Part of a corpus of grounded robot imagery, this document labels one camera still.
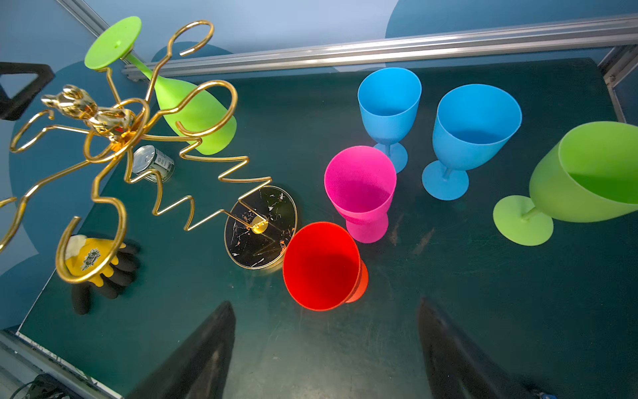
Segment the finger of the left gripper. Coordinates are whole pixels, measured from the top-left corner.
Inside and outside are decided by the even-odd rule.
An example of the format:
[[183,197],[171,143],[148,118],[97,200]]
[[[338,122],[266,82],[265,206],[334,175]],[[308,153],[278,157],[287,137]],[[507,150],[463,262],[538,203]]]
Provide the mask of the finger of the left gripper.
[[1,62],[1,75],[35,74],[37,77],[13,97],[1,87],[1,119],[17,121],[29,107],[36,95],[55,78],[47,64]]

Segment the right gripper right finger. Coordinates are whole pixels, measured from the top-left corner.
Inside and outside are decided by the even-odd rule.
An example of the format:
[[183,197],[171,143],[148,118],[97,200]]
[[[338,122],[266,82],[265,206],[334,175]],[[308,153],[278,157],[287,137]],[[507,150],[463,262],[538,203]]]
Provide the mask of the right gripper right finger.
[[432,299],[420,300],[418,329],[433,398],[533,397]]

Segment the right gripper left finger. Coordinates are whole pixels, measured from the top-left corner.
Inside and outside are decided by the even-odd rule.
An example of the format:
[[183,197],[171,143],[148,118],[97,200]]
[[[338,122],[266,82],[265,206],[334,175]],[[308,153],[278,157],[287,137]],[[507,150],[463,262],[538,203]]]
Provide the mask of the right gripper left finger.
[[224,301],[128,398],[221,398],[235,341],[236,317]]

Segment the red wine glass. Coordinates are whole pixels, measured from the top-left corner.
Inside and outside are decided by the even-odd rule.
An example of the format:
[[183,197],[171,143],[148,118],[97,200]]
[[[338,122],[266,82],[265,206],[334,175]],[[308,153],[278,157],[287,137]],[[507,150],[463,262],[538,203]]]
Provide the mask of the red wine glass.
[[315,312],[356,302],[369,284],[369,272],[355,240],[330,222],[309,224],[292,237],[282,275],[292,298]]

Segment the green wine glass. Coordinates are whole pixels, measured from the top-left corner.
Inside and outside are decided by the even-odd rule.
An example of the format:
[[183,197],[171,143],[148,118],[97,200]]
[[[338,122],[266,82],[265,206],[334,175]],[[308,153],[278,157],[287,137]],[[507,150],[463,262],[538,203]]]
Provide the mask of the green wine glass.
[[[205,20],[189,23],[177,31],[169,40],[166,55],[156,66],[161,67],[172,58],[172,45],[179,35],[198,25],[208,26],[209,32],[201,42],[179,54],[185,57],[203,48],[214,34],[214,25]],[[98,71],[110,66],[118,59],[126,59],[140,70],[144,76],[151,79],[154,71],[131,54],[136,39],[140,35],[141,28],[142,22],[136,16],[124,18],[109,27],[94,41],[86,53],[84,60],[86,67]],[[159,108],[164,111],[178,106],[195,88],[196,85],[187,81],[157,76],[154,87],[147,90],[147,96],[155,94]],[[188,133],[198,133],[214,127],[216,123],[223,119],[226,113],[227,108],[210,92],[204,90],[196,94],[182,111],[166,115],[164,119],[169,127],[180,136],[182,132],[178,129],[178,123],[181,123]],[[236,129],[237,121],[232,116],[220,129],[204,136],[203,143],[197,148],[197,151],[204,156],[211,156],[222,151],[234,138]]]
[[536,246],[553,223],[594,223],[637,210],[637,128],[615,121],[577,126],[538,162],[528,196],[507,196],[493,208],[498,231]]

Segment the pink wine glass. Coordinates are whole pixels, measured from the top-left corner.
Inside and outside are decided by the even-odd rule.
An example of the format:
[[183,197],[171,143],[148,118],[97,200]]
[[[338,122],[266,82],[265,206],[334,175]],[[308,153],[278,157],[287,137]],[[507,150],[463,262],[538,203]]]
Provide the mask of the pink wine glass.
[[329,200],[345,219],[349,234],[362,244],[375,243],[387,233],[396,186],[390,158],[370,146],[340,151],[324,173]]

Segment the blue wine glass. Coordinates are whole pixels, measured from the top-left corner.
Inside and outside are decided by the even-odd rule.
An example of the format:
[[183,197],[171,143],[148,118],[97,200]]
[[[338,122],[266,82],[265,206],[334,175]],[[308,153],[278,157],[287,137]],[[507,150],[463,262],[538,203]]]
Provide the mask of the blue wine glass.
[[400,141],[415,123],[421,94],[418,76],[401,67],[374,71],[358,88],[363,126],[375,141],[374,147],[391,160],[397,173],[408,163],[407,150]]
[[468,171],[490,161],[522,121],[520,104],[496,86],[468,84],[446,93],[432,136],[437,160],[422,173],[425,190],[438,200],[462,197],[470,186]]

